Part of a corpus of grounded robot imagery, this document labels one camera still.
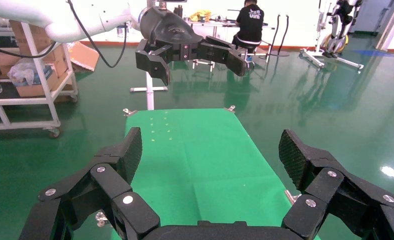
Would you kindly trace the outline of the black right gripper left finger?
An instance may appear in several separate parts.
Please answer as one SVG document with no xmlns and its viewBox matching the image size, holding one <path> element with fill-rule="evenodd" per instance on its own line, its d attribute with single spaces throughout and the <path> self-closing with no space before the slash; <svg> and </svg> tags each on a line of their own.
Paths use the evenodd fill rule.
<svg viewBox="0 0 394 240">
<path fill-rule="evenodd" d="M 160 217 L 131 185 L 142 152 L 141 130 L 132 127 L 86 167 L 41 190 L 19 238 L 71 240 L 90 215 L 102 211 L 121 239 L 144 239 L 160 226 Z"/>
</svg>

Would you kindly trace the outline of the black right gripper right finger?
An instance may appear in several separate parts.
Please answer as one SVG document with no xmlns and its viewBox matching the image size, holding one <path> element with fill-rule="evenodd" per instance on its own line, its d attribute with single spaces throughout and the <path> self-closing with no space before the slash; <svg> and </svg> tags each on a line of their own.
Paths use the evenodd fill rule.
<svg viewBox="0 0 394 240">
<path fill-rule="evenodd" d="M 363 240 L 394 240 L 394 194 L 348 172 L 329 151 L 282 132 L 279 159 L 300 192 L 281 226 L 312 240 L 329 215 Z"/>
</svg>

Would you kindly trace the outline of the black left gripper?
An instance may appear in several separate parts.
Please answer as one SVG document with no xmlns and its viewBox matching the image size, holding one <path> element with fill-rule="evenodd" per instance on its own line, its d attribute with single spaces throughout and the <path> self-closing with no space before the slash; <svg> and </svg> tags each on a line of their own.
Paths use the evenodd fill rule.
<svg viewBox="0 0 394 240">
<path fill-rule="evenodd" d="M 152 78 L 162 80 L 165 86 L 171 81 L 168 64 L 194 59 L 224 64 L 235 75 L 242 77 L 246 61 L 232 43 L 196 34 L 179 15 L 158 7 L 143 10 L 140 18 L 142 39 L 136 50 L 136 67 Z"/>
</svg>

